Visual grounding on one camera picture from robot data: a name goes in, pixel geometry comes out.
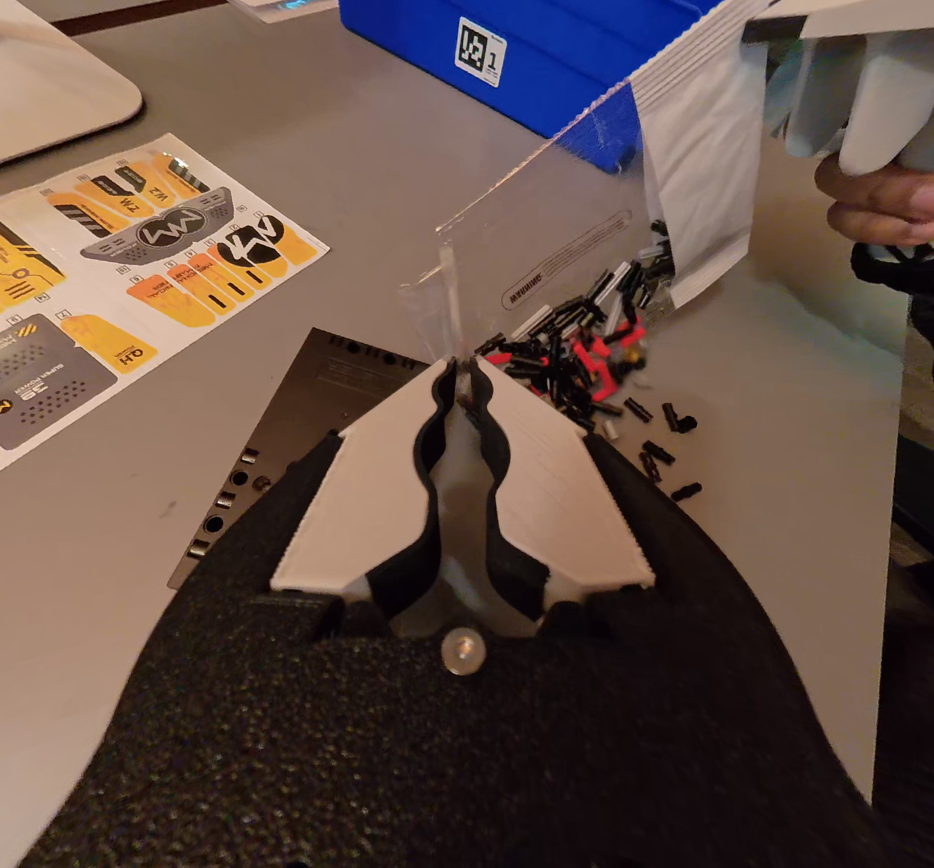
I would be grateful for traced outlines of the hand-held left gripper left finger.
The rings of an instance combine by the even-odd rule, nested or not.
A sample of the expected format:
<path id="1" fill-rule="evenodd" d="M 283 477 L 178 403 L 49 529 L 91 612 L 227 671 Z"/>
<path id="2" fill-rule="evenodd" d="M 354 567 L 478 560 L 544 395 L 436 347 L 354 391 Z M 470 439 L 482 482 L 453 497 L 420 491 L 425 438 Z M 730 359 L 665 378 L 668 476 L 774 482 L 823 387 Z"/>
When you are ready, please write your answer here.
<path id="1" fill-rule="evenodd" d="M 431 472 L 458 379 L 439 360 L 314 450 L 321 482 L 270 579 L 274 593 L 369 602 L 397 617 L 430 591 L 442 548 Z"/>

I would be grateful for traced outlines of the black perforated plastic box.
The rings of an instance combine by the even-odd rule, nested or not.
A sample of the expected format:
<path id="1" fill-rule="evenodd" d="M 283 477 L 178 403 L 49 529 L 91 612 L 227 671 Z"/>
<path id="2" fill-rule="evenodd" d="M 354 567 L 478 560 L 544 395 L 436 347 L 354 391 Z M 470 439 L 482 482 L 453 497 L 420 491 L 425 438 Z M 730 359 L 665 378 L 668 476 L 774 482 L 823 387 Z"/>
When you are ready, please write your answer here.
<path id="1" fill-rule="evenodd" d="M 289 467 L 428 368 L 425 362 L 312 329 L 237 455 L 167 582 L 177 591 Z"/>

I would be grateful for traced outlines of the pile of small black pins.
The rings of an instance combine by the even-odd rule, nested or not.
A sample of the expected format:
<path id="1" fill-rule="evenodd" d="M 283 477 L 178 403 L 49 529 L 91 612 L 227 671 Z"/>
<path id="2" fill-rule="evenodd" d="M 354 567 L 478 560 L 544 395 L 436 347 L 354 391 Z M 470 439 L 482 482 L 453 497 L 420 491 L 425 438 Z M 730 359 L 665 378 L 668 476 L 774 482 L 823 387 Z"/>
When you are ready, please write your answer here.
<path id="1" fill-rule="evenodd" d="M 652 243 L 631 262 L 605 270 L 589 290 L 546 305 L 506 337 L 499 332 L 477 347 L 485 362 L 551 407 L 586 435 L 600 429 L 610 441 L 626 412 L 643 424 L 653 413 L 629 396 L 613 395 L 647 366 L 646 311 L 671 282 L 674 263 L 663 220 L 651 223 Z"/>

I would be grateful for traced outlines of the clear bag of small pins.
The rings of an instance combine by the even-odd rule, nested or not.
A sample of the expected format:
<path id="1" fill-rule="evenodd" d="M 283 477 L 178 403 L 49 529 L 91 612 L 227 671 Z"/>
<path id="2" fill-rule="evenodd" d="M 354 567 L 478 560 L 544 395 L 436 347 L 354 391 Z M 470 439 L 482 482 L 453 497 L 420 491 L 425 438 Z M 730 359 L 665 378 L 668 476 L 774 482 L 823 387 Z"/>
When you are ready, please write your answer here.
<path id="1" fill-rule="evenodd" d="M 747 254 L 769 0 L 724 0 L 437 229 L 439 265 L 400 298 L 427 362 L 509 336 L 633 262 L 660 222 L 672 270 L 655 324 Z"/>

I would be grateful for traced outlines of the yellow and grey sticker sheet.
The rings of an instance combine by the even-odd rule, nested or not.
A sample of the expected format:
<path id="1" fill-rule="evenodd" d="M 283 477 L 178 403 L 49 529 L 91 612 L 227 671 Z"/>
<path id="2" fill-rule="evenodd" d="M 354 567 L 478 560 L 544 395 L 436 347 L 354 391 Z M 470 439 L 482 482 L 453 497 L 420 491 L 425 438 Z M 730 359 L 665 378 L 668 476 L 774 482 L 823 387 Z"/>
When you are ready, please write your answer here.
<path id="1" fill-rule="evenodd" d="M 2 468 L 328 251 L 173 135 L 3 196 Z"/>

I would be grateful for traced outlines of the person's right hand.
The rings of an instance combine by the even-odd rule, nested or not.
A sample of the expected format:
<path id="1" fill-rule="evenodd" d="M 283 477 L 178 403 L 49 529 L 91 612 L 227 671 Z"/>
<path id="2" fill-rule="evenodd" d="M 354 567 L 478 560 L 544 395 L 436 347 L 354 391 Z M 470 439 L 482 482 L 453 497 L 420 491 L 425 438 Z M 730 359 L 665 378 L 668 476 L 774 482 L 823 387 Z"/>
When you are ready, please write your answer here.
<path id="1" fill-rule="evenodd" d="M 814 182 L 831 200 L 828 226 L 847 240 L 895 247 L 932 241 L 932 173 L 891 163 L 869 174 L 848 176 L 832 154 L 816 168 Z"/>

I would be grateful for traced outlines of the blue plastic bin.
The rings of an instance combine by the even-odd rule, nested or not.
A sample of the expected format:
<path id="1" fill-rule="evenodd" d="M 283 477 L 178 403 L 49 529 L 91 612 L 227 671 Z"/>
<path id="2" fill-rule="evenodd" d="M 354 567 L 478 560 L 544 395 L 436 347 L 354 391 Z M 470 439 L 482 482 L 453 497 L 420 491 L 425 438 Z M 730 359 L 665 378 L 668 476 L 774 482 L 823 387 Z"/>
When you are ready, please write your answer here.
<path id="1" fill-rule="evenodd" d="M 543 138 L 725 0 L 339 0 L 351 32 Z"/>

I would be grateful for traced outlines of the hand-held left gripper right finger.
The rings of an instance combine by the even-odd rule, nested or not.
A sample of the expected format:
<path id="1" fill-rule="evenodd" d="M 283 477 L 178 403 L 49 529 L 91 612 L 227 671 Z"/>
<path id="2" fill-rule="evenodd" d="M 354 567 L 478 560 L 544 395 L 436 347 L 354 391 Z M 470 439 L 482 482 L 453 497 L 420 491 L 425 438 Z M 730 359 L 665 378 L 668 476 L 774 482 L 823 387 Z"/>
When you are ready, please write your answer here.
<path id="1" fill-rule="evenodd" d="M 530 621 L 556 604 L 656 584 L 590 449 L 616 451 L 491 362 L 469 372 L 481 452 L 492 477 L 485 569 Z"/>

